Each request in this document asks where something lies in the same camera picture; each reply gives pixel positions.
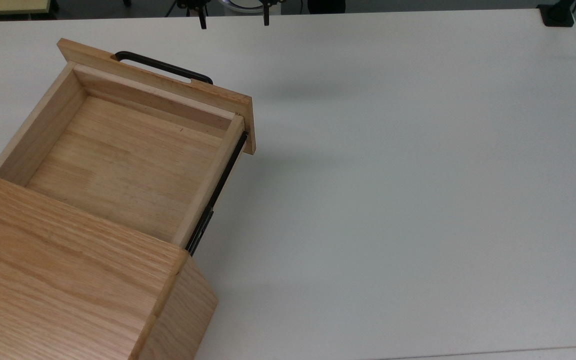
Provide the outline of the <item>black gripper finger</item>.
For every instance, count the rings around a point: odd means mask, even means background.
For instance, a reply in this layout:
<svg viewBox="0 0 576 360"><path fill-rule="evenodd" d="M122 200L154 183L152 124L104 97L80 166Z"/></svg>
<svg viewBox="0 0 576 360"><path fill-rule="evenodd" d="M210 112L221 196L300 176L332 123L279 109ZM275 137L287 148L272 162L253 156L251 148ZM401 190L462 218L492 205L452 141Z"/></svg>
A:
<svg viewBox="0 0 576 360"><path fill-rule="evenodd" d="M270 25L270 16L281 15L281 0L262 0L263 25Z"/></svg>
<svg viewBox="0 0 576 360"><path fill-rule="evenodd" d="M176 0L176 7L184 10L187 18L195 16L199 19L202 30L207 29L207 4L207 0Z"/></svg>

